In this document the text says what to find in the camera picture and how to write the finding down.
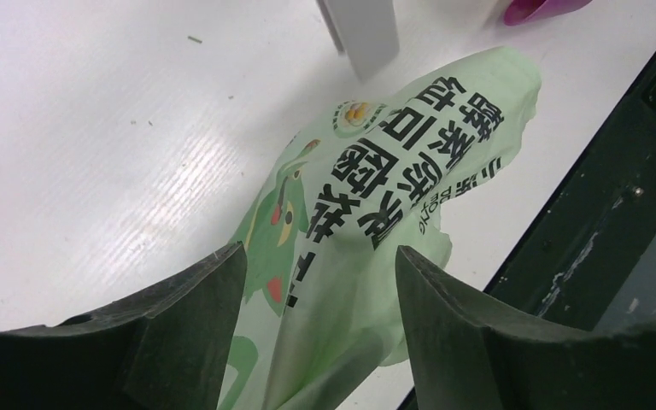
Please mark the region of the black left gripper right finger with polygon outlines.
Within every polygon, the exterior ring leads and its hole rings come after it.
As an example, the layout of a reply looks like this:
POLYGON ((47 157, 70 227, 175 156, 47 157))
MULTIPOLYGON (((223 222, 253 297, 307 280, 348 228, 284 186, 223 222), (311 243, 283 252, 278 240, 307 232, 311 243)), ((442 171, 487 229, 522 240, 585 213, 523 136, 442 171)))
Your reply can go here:
POLYGON ((421 409, 656 409, 656 319, 601 332, 559 325, 408 246, 395 279, 421 409))

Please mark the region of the magenta plastic scoop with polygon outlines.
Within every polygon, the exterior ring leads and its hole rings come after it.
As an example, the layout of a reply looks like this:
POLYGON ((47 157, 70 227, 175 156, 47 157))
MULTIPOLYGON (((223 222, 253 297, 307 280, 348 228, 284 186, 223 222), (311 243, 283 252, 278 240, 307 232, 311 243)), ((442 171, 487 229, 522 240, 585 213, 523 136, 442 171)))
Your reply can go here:
POLYGON ((506 26, 519 26, 582 9, 592 0, 513 0, 502 15, 506 26))

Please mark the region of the white bag sealing clip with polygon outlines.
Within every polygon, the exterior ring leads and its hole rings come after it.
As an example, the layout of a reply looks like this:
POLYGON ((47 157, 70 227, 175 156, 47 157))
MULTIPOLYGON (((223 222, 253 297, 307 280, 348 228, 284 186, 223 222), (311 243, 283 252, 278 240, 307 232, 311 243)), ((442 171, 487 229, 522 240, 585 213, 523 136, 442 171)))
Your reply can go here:
POLYGON ((399 54, 392 0, 318 0, 337 52, 348 58, 361 82, 373 78, 399 54))

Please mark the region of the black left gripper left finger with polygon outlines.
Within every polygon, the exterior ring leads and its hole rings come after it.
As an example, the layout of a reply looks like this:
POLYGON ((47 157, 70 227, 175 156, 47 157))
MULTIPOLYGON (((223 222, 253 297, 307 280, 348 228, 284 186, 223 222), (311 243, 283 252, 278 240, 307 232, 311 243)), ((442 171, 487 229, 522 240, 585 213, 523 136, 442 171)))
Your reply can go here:
POLYGON ((0 409, 214 409, 247 257, 228 244, 56 326, 0 331, 0 409))

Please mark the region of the green cat litter bag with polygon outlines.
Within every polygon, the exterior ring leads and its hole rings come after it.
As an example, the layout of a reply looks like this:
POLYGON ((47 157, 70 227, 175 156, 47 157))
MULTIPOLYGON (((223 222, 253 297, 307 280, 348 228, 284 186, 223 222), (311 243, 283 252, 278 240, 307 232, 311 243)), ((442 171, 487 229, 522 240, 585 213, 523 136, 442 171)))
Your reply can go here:
POLYGON ((448 262, 442 205, 514 159, 541 86, 495 47, 293 137, 232 237, 247 273, 220 408, 334 409, 407 358, 396 251, 448 262))

